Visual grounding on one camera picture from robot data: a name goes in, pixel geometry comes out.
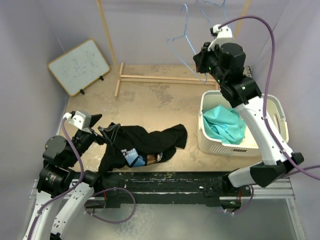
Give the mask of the black t shirt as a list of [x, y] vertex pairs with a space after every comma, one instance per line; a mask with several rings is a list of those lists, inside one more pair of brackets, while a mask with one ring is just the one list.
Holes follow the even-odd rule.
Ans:
[[187, 144], [188, 132], [183, 124], [162, 131], [147, 132], [142, 126], [121, 126], [113, 145], [106, 144], [98, 173], [114, 169], [144, 167], [164, 163]]

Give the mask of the light blue wire hanger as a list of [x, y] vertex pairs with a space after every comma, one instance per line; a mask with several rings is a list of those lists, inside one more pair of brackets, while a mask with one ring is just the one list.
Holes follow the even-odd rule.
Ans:
[[192, 34], [206, 42], [212, 39], [210, 28], [223, 24], [237, 13], [236, 0], [196, 0], [193, 12]]

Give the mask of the teal t shirt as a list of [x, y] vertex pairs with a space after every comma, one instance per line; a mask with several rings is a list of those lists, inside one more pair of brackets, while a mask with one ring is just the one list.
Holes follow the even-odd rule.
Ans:
[[223, 144], [239, 145], [245, 138], [246, 123], [234, 108], [218, 105], [203, 113], [204, 131]]

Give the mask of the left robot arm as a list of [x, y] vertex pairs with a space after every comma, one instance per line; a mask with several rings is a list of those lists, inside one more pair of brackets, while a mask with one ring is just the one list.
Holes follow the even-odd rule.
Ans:
[[116, 139], [120, 124], [98, 127], [99, 133], [93, 130], [101, 117], [85, 111], [67, 112], [62, 123], [76, 127], [76, 134], [56, 135], [45, 143], [34, 209], [23, 239], [63, 240], [81, 206], [103, 191], [99, 175], [85, 170], [81, 160], [92, 143], [111, 145]]

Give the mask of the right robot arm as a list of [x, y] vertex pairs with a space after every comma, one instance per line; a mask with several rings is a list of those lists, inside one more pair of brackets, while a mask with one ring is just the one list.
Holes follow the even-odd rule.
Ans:
[[245, 59], [243, 48], [232, 42], [216, 44], [213, 49], [205, 42], [193, 56], [196, 71], [210, 74], [217, 81], [222, 96], [244, 120], [262, 157], [261, 162], [236, 169], [225, 177], [222, 190], [228, 196], [246, 185], [267, 187], [304, 161], [303, 155], [294, 152], [283, 140], [264, 109], [267, 97], [262, 95], [256, 81], [244, 74]]

